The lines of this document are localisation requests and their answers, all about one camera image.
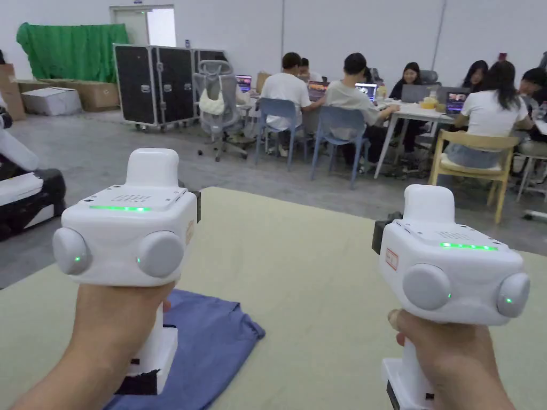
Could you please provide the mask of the person's right hand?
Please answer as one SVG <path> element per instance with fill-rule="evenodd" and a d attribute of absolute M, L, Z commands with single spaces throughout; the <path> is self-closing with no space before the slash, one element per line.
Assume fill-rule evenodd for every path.
<path fill-rule="evenodd" d="M 514 409 L 487 327 L 438 324 L 402 309 L 390 311 L 388 321 L 399 345 L 415 346 L 434 391 L 435 409 Z"/>

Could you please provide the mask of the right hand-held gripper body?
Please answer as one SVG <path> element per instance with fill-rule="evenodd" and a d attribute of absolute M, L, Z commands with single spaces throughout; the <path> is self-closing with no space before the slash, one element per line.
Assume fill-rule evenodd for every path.
<path fill-rule="evenodd" d="M 375 223 L 372 249 L 402 310 L 438 324 L 502 326 L 526 306 L 530 279 L 506 244 L 455 221 L 452 191 L 413 184 L 404 210 Z M 393 409 L 435 409 L 434 391 L 406 342 L 385 358 L 382 382 Z"/>

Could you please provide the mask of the person's left hand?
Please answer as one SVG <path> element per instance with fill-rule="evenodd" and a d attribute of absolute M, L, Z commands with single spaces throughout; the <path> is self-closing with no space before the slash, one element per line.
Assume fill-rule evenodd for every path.
<path fill-rule="evenodd" d="M 78 370 L 119 385 L 174 287 L 174 282 L 159 287 L 80 285 L 64 358 Z"/>

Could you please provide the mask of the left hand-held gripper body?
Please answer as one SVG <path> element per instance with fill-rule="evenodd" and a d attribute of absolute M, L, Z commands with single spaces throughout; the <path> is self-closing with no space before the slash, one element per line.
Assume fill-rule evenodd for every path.
<path fill-rule="evenodd" d="M 200 222 L 200 198 L 178 180 L 172 149 L 139 148 L 126 180 L 67 208 L 53 235 L 60 270 L 79 285 L 159 287 L 178 282 Z M 159 395 L 175 359 L 178 330 L 163 303 L 118 395 Z"/>

